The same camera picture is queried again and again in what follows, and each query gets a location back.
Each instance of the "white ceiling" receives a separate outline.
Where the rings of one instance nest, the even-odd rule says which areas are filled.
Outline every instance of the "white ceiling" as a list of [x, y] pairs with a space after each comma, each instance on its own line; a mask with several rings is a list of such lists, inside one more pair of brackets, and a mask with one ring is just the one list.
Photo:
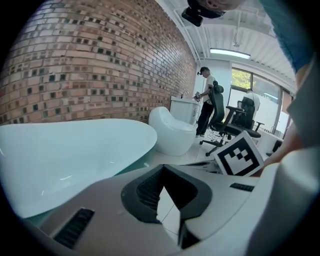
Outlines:
[[246, 0], [237, 10], [226, 12], [217, 19], [204, 18], [196, 27], [181, 17], [188, 6], [187, 0], [157, 0], [169, 17], [177, 24], [193, 51], [195, 59], [223, 59], [210, 53], [210, 48], [234, 50], [250, 54], [250, 60], [231, 58], [234, 66], [257, 68], [269, 79], [294, 93], [295, 75], [284, 56], [270, 18], [259, 0]]

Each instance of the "armrest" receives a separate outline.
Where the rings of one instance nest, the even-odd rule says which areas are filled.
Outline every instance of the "armrest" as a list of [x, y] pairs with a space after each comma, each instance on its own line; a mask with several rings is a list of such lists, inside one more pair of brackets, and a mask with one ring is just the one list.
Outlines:
[[259, 127], [260, 127], [260, 125], [265, 125], [264, 123], [262, 123], [262, 122], [258, 122], [258, 121], [256, 121], [257, 123], [258, 123], [258, 125], [257, 125], [257, 127], [255, 128], [255, 131], [258, 131], [258, 129], [259, 129]]
[[232, 116], [234, 115], [234, 113], [246, 113], [242, 108], [239, 108], [239, 107], [234, 107], [234, 106], [226, 106], [227, 109], [229, 109], [229, 114], [228, 116], [226, 117], [224, 123], [223, 123], [223, 126], [221, 128], [221, 131], [224, 131], [227, 124], [229, 124]]
[[240, 112], [240, 113], [245, 113], [245, 110], [243, 108], [240, 107], [234, 107], [234, 106], [226, 106], [227, 109], [230, 109], [235, 111], [235, 112]]

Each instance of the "black cap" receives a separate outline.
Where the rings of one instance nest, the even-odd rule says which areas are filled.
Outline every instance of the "black cap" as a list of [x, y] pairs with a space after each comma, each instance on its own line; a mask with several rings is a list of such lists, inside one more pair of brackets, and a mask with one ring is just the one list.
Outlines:
[[203, 66], [202, 68], [200, 68], [200, 75], [202, 75], [202, 72], [206, 70], [210, 71], [210, 69], [206, 66]]

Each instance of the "white desk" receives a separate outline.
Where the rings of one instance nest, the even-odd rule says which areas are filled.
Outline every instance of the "white desk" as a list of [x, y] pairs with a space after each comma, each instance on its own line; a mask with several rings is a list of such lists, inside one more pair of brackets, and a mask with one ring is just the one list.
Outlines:
[[263, 160], [265, 160], [266, 158], [268, 158], [266, 153], [272, 152], [272, 149], [274, 148], [276, 141], [283, 142], [283, 139], [271, 133], [265, 132], [261, 129], [258, 129], [257, 132], [261, 134], [261, 137], [258, 139], [256, 147], [258, 148], [260, 154], [262, 155]]

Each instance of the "black grille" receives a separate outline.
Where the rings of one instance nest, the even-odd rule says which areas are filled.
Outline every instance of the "black grille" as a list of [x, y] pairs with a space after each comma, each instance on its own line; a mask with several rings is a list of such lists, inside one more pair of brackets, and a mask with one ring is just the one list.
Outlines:
[[233, 184], [230, 185], [230, 188], [252, 192], [252, 190], [254, 190], [255, 187], [254, 186], [240, 184], [240, 183], [233, 183]]
[[82, 208], [78, 210], [54, 237], [54, 240], [65, 247], [73, 249], [94, 214], [95, 212], [90, 209]]

